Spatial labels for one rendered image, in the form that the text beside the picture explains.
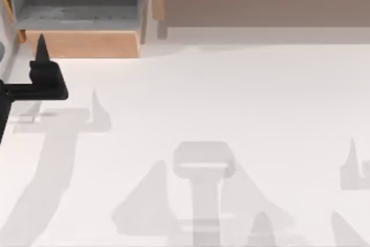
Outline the pale wooden drawer front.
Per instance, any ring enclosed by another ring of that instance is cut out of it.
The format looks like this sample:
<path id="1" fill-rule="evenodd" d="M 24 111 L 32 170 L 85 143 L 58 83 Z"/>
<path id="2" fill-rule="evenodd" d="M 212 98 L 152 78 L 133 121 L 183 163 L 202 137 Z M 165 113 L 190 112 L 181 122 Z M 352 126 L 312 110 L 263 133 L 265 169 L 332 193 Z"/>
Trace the pale wooden drawer front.
<path id="1" fill-rule="evenodd" d="M 140 31 L 27 30 L 34 54 L 41 34 L 52 58 L 137 58 L 141 46 Z"/>

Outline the orange wooden cupboard post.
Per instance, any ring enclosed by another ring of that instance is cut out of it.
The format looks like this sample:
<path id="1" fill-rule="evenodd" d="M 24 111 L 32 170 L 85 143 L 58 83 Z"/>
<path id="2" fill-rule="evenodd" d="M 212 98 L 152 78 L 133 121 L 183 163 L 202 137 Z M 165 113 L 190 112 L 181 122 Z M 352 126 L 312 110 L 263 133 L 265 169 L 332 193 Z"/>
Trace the orange wooden cupboard post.
<path id="1" fill-rule="evenodd" d="M 5 4 L 5 9 L 8 13 L 8 16 L 11 20 L 12 25 L 14 24 L 14 16 L 13 16 L 13 10 L 12 10 L 12 2 L 11 0 L 3 0 Z M 27 41 L 27 37 L 25 34 L 25 30 L 16 30 L 17 39 L 19 43 L 25 43 Z"/>

